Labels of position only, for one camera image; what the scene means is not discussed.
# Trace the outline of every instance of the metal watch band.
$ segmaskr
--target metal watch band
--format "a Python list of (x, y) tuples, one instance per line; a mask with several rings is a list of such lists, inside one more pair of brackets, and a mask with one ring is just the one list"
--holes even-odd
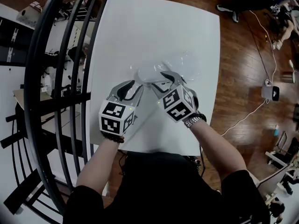
[(200, 113), (199, 111), (197, 111), (196, 113), (194, 113), (190, 116), (190, 119), (188, 119), (185, 122), (185, 125), (187, 126), (187, 128), (190, 128), (194, 123), (196, 123), (197, 121), (199, 121), (201, 119), (206, 122), (205, 115)]

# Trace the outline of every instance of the white cord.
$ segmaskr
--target white cord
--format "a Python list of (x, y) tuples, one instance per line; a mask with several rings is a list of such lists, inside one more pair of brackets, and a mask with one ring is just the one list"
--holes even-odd
[[(254, 16), (256, 16), (256, 19), (257, 19), (258, 23), (259, 23), (260, 26), (264, 29), (264, 31), (267, 33), (267, 36), (268, 36), (269, 41), (270, 41), (271, 50), (272, 50), (272, 55), (273, 55), (273, 59), (274, 59), (274, 62), (275, 62), (275, 69), (274, 69), (274, 71), (273, 71), (273, 73), (272, 73), (272, 79), (271, 79), (271, 80), (266, 79), (266, 81), (269, 81), (269, 82), (272, 84), (272, 83), (273, 83), (274, 74), (275, 74), (276, 69), (277, 69), (277, 63), (276, 63), (275, 56), (274, 56), (274, 51), (273, 51), (273, 48), (272, 48), (272, 42), (271, 42), (269, 33), (268, 33), (267, 30), (262, 26), (262, 24), (261, 24), (261, 22), (259, 21), (257, 15), (256, 15), (254, 12), (252, 12), (252, 11), (250, 11), (250, 12), (251, 12)], [(240, 122), (244, 121), (249, 115), (251, 115), (251, 114), (253, 114), (255, 111), (257, 111), (257, 110), (258, 110), (258, 109), (259, 109), (265, 102), (266, 102), (266, 104), (268, 104), (268, 103), (269, 103), (269, 100), (268, 100), (268, 99), (265, 99), (265, 100), (264, 100), (264, 101), (263, 101), (263, 102), (262, 102), (262, 103), (261, 103), (261, 104), (260, 104), (254, 111), (253, 111), (253, 112), (249, 113), (245, 118), (243, 118), (243, 119), (241, 119), (240, 121), (238, 121), (234, 126), (228, 128), (228, 129), (227, 129), (221, 136), (225, 135), (230, 129), (236, 127)]]

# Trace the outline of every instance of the shoe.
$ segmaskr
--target shoe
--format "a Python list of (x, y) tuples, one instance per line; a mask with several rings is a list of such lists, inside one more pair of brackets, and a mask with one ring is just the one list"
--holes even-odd
[(235, 23), (238, 23), (238, 22), (239, 22), (239, 16), (238, 16), (238, 13), (236, 13), (236, 12), (233, 12), (233, 21), (234, 21)]
[(280, 50), (281, 46), (282, 46), (282, 42), (281, 40), (278, 40), (278, 42), (276, 43), (277, 50)]
[(224, 6), (222, 5), (216, 5), (216, 9), (218, 11), (221, 11), (221, 12), (232, 12), (232, 10), (229, 10), (228, 8), (225, 8)]
[(276, 41), (273, 41), (273, 43), (272, 43), (272, 50), (275, 50), (276, 49)]

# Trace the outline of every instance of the black t-shirt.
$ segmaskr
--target black t-shirt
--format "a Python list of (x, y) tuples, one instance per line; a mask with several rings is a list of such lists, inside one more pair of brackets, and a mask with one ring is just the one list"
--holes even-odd
[(124, 170), (117, 195), (106, 209), (96, 191), (76, 187), (67, 202), (64, 224), (166, 218), (196, 219), (201, 224), (270, 223), (269, 210), (246, 170), (226, 177), (222, 194), (178, 154), (129, 155)]

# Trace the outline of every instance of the white box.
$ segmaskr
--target white box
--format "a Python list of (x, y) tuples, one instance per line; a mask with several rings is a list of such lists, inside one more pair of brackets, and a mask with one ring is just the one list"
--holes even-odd
[(176, 123), (195, 112), (193, 95), (183, 85), (171, 90), (158, 101), (158, 104), (162, 110), (166, 111), (167, 116)]
[(104, 100), (100, 112), (100, 130), (122, 136), (133, 124), (135, 108), (117, 102)]

